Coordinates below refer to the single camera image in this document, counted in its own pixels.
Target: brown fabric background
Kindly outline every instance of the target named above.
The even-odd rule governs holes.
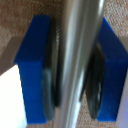
[[[0,0],[0,54],[12,36],[25,35],[34,14],[48,14],[57,19],[58,43],[61,9],[62,0]],[[118,36],[128,35],[128,0],[108,0],[104,16]],[[52,127],[53,122],[28,126],[28,128]],[[116,125],[91,120],[84,94],[77,128],[116,128]]]

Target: silver rod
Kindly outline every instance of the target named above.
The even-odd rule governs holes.
[[[58,128],[74,128],[88,61],[105,0],[65,0],[57,70]]]

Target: metal pole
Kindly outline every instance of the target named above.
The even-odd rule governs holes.
[[[92,48],[105,0],[65,0],[57,69],[58,128],[74,128]]]

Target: white surface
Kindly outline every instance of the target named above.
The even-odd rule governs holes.
[[[17,66],[0,76],[0,127],[26,128],[27,121]]]
[[[128,128],[128,72],[125,80],[116,124],[118,128]]]

